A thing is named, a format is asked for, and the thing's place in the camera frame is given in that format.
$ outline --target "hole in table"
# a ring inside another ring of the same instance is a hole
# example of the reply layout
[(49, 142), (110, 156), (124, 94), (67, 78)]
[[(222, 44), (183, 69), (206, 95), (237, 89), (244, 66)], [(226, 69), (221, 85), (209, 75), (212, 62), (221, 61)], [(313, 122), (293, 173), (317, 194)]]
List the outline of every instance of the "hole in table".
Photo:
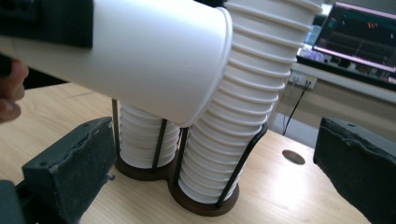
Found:
[(282, 155), (288, 160), (298, 165), (304, 165), (305, 160), (300, 154), (291, 150), (283, 150)]

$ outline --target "brown wooden base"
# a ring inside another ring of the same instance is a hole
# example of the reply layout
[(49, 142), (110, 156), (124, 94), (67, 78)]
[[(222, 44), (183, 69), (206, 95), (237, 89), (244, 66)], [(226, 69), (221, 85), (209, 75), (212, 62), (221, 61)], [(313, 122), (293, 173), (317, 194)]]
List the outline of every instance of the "brown wooden base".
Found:
[(155, 181), (155, 180), (165, 180), (168, 182), (168, 188), (175, 199), (182, 207), (185, 209), (205, 217), (218, 217), (224, 215), (231, 211), (236, 204), (236, 201), (239, 196), (239, 186), (233, 190), (233, 195), (224, 201), (221, 206), (216, 206), (215, 204), (204, 204), (198, 203), (187, 196), (180, 188), (178, 183), (174, 183), (174, 173), (177, 164), (177, 155), (175, 158), (167, 165), (163, 167), (159, 167), (155, 172), (152, 172), (151, 169), (140, 169), (133, 167), (127, 164), (122, 160), (120, 154), (117, 155), (117, 161), (115, 163), (116, 168), (126, 176), (131, 177), (132, 179), (141, 180), (141, 181)]

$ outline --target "cable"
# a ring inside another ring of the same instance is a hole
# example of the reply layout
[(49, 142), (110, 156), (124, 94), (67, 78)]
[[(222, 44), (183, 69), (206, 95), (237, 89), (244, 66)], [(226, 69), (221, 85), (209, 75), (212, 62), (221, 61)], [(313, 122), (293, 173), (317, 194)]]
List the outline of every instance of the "cable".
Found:
[[(297, 78), (297, 77), (294, 77), (293, 82), (292, 82), (292, 85), (291, 85), (291, 90), (290, 90), (290, 93), (289, 93), (288, 103), (286, 104), (286, 108), (289, 108), (290, 101), (291, 101), (291, 96), (292, 96), (292, 94), (293, 94), (294, 87), (295, 87), (297, 81), (298, 81), (298, 78)], [(285, 111), (285, 113), (284, 113), (284, 115), (283, 115), (283, 122), (282, 122), (282, 128), (283, 128), (283, 129), (282, 129), (282, 133), (285, 132), (285, 130), (286, 130), (286, 113), (287, 113), (287, 112)]]
[(296, 111), (298, 104), (300, 103), (301, 99), (303, 98), (303, 96), (304, 96), (306, 90), (308, 90), (308, 88), (309, 88), (310, 85), (311, 85), (311, 82), (310, 82), (310, 81), (306, 81), (306, 82), (305, 82), (305, 86), (304, 86), (304, 88), (303, 88), (303, 91), (301, 92), (301, 96), (300, 96), (300, 98), (298, 99), (297, 104), (294, 106), (293, 111), (291, 111), (291, 114), (290, 114), (290, 116), (289, 116), (288, 122), (286, 123), (286, 127), (285, 127), (285, 129), (283, 130), (282, 135), (285, 135), (286, 130), (288, 129), (288, 126), (289, 126), (289, 122), (290, 122), (290, 120), (291, 120), (291, 117), (293, 116), (294, 111)]

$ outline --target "cup dispenser holder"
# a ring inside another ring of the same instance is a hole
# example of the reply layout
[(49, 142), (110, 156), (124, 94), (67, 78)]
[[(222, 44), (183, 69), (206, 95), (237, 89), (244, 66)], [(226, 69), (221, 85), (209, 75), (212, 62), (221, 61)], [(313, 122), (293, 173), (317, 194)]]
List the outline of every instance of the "cup dispenser holder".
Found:
[(158, 159), (161, 152), (161, 146), (163, 143), (163, 135), (165, 133), (166, 123), (167, 120), (163, 119), (162, 126), (160, 129), (160, 135), (158, 138), (154, 159), (152, 162), (152, 166), (150, 169), (141, 169), (136, 168), (125, 161), (122, 160), (120, 157), (120, 136), (119, 136), (119, 113), (118, 113), (118, 102), (117, 100), (112, 100), (112, 110), (113, 110), (113, 125), (114, 125), (114, 136), (115, 136), (115, 145), (117, 150), (117, 161), (115, 163), (115, 167), (124, 175), (141, 181), (156, 181), (156, 180), (165, 180), (168, 183), (168, 188), (173, 196), (173, 198), (185, 209), (206, 217), (217, 217), (233, 209), (238, 196), (239, 196), (239, 186), (237, 185), (233, 190), (233, 195), (224, 201), (227, 193), (229, 192), (230, 188), (233, 185), (233, 182), (237, 178), (238, 174), (240, 173), (241, 169), (243, 168), (246, 160), (252, 149), (255, 145), (259, 142), (259, 140), (265, 135), (267, 132), (267, 124), (264, 123), (262, 125), (262, 129), (250, 140), (247, 144), (247, 147), (242, 154), (239, 162), (237, 163), (230, 179), (227, 182), (223, 192), (220, 194), (219, 199), (216, 203), (213, 204), (205, 204), (205, 203), (198, 203), (188, 197), (178, 185), (178, 179), (180, 175), (181, 165), (183, 162), (183, 155), (184, 150), (187, 142), (187, 134), (189, 128), (182, 128), (180, 132), (180, 137), (178, 140), (178, 150), (176, 152), (176, 156), (174, 159), (166, 164), (163, 167), (157, 167)]

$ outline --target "metal rod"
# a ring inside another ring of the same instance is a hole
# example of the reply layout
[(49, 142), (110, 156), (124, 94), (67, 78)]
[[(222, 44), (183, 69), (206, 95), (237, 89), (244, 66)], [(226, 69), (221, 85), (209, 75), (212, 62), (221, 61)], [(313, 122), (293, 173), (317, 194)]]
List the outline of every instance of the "metal rod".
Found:
[(174, 185), (177, 185), (178, 177), (180, 176), (181, 163), (183, 162), (184, 149), (186, 148), (187, 133), (189, 128), (183, 128), (180, 141), (180, 149), (178, 150), (177, 163), (174, 175)]
[(157, 147), (155, 148), (154, 160), (152, 161), (151, 172), (155, 173), (157, 171), (158, 160), (160, 158), (161, 147), (163, 146), (163, 136), (165, 135), (166, 124), (168, 120), (163, 119), (161, 123), (160, 135), (158, 136)]
[(120, 131), (119, 131), (119, 107), (117, 100), (111, 99), (113, 109), (113, 131), (114, 131), (114, 144), (116, 147), (117, 155), (120, 154)]
[(231, 186), (233, 185), (233, 182), (238, 177), (239, 173), (242, 170), (242, 167), (244, 167), (244, 164), (247, 161), (250, 152), (253, 150), (254, 146), (256, 146), (256, 144), (259, 142), (259, 140), (265, 135), (266, 132), (267, 132), (267, 123), (264, 123), (262, 125), (262, 129), (256, 135), (254, 135), (254, 137), (247, 144), (247, 148), (245, 149), (244, 153), (242, 154), (242, 157), (239, 160), (238, 164), (236, 164), (236, 167), (233, 170), (233, 173), (231, 174), (231, 177), (228, 180), (227, 185), (225, 186), (218, 201), (216, 202), (216, 207), (221, 207), (225, 197), (227, 196), (228, 192), (230, 191)]

